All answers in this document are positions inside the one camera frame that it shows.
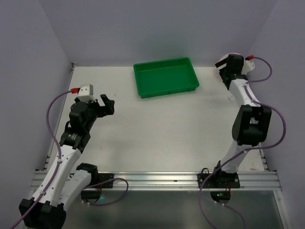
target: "green tray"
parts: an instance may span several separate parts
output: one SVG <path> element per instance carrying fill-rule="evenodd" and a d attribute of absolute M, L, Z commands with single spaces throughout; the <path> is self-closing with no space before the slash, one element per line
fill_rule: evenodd
<path fill-rule="evenodd" d="M 199 82 L 190 58 L 137 63 L 133 66 L 138 94 L 143 98 L 194 91 Z"/>

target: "red connector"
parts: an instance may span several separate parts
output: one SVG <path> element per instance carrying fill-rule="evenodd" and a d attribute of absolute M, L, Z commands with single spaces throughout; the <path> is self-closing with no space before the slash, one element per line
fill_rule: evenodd
<path fill-rule="evenodd" d="M 71 92 L 72 92 L 72 94 L 78 93 L 79 92 L 79 88 L 72 88 Z"/>
<path fill-rule="evenodd" d="M 247 56 L 247 57 L 246 57 L 246 61 L 250 61 L 250 60 L 252 60 L 253 58 L 254 58 L 254 55 Z"/>

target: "white table surface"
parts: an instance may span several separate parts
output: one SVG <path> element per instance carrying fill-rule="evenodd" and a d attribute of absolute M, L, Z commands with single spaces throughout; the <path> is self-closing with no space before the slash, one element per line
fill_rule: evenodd
<path fill-rule="evenodd" d="M 200 82 L 193 92 L 141 99 L 132 67 L 76 67 L 70 88 L 90 83 L 94 97 L 115 101 L 114 115 L 97 119 L 80 163 L 99 171 L 193 172 L 210 170 L 232 142 L 239 110 L 213 67 L 195 67 Z M 75 95 L 68 95 L 56 137 L 69 120 Z M 48 167 L 56 155 L 53 147 Z M 263 171 L 259 151 L 250 152 L 239 171 Z"/>

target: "white wall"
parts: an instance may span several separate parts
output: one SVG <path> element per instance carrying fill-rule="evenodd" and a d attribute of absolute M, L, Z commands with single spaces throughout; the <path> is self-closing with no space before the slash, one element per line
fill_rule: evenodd
<path fill-rule="evenodd" d="M 277 0 L 40 0 L 71 62 L 133 65 L 247 53 Z"/>
<path fill-rule="evenodd" d="M 305 113 L 305 1 L 279 0 L 257 37 L 250 53 L 266 58 L 274 69 L 272 78 L 253 85 L 257 98 L 283 112 L 287 121 L 287 135 L 277 148 L 266 152 L 270 168 L 276 169 L 283 188 L 285 202 L 294 228 L 305 228 L 304 113 Z M 265 77 L 268 69 L 256 63 L 254 78 Z M 276 142 L 282 124 L 273 114 L 265 145 Z"/>
<path fill-rule="evenodd" d="M 0 1 L 0 29 L 0 225 L 8 228 L 45 160 L 51 143 L 45 112 L 67 90 L 71 68 L 38 0 Z M 53 127 L 62 102 L 52 110 Z"/>

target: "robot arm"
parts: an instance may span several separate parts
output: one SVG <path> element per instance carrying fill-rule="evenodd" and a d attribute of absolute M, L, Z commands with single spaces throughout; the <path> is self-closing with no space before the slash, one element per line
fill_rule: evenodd
<path fill-rule="evenodd" d="M 228 57 L 220 60 L 215 66 L 219 70 L 219 75 L 224 85 L 232 93 L 240 107 L 232 127 L 233 142 L 227 154 L 218 162 L 215 167 L 216 170 L 239 152 L 252 146 L 257 146 L 266 139 L 271 119 L 271 109 L 253 103 L 245 92 L 244 87 L 247 87 L 253 100 L 257 101 L 245 75 L 254 69 L 254 63 L 250 58 L 244 59 L 241 55 L 229 54 Z M 246 153 L 245 151 L 243 155 L 230 161 L 216 172 L 213 179 L 207 182 L 210 182 L 207 187 L 226 188 L 228 184 L 232 184 L 231 187 L 240 187 L 237 171 Z"/>
<path fill-rule="evenodd" d="M 23 199 L 19 205 L 20 213 L 24 215 L 38 201 L 24 218 L 27 227 L 62 228 L 66 219 L 66 210 L 73 200 L 86 186 L 98 183 L 97 166 L 82 163 L 77 167 L 72 179 L 65 185 L 72 167 L 80 158 L 90 139 L 89 132 L 95 120 L 114 113 L 114 101 L 109 100 L 104 94 L 101 95 L 101 99 L 105 106 L 100 106 L 93 97 L 92 85 L 84 85 L 78 89 L 78 97 L 69 113 L 70 120 L 60 140 L 61 159 L 58 159 L 57 153 L 44 181 L 32 198 Z M 60 165 L 54 176 L 58 163 Z M 51 185 L 44 190 L 50 181 Z"/>

